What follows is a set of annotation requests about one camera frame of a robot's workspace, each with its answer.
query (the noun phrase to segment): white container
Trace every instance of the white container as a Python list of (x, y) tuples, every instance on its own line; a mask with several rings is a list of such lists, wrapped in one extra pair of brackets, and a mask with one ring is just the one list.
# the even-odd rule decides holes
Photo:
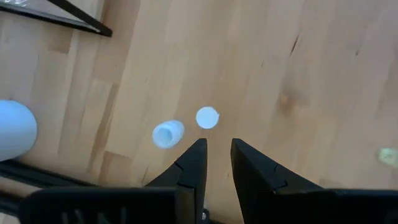
[(0, 161), (28, 151), (36, 140), (37, 123), (30, 110), (12, 100), (0, 100)]
[(181, 121), (165, 121), (156, 126), (152, 132), (154, 144), (161, 149), (169, 149), (175, 146), (184, 134), (184, 125)]

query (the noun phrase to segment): white bottle cap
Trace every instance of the white bottle cap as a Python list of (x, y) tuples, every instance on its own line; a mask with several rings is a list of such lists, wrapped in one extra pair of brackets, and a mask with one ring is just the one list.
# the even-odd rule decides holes
[(154, 144), (161, 149), (169, 149), (175, 146), (184, 134), (184, 125), (181, 121), (165, 121), (156, 126), (152, 132)]
[(211, 129), (217, 125), (219, 117), (214, 108), (205, 106), (197, 112), (197, 123), (203, 129)]

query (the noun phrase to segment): wood grain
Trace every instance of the wood grain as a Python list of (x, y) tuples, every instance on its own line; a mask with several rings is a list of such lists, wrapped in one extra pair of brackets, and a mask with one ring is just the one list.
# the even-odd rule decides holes
[[(376, 157), (398, 149), (397, 12), (393, 0), (114, 0), (112, 39), (0, 13), (0, 98), (36, 115), (23, 162), (105, 186), (143, 186), (207, 138), (207, 207), (242, 223), (232, 138), (324, 187), (398, 189)], [(214, 129), (196, 125), (202, 106), (220, 113)], [(152, 130), (168, 119), (185, 135), (160, 150)]]

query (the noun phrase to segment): white cylinder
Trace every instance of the white cylinder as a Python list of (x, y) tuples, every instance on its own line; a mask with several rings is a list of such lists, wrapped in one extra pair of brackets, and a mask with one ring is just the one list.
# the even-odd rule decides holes
[(175, 146), (184, 134), (184, 125), (181, 121), (165, 121), (156, 126), (152, 132), (154, 144), (161, 149), (169, 149)]
[(12, 100), (0, 100), (0, 161), (28, 151), (36, 140), (37, 123), (30, 110)]

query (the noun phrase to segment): small green object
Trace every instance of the small green object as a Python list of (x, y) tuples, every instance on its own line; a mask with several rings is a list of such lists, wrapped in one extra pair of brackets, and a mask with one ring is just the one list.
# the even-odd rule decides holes
[(391, 148), (380, 149), (379, 160), (387, 165), (398, 168), (398, 150)]

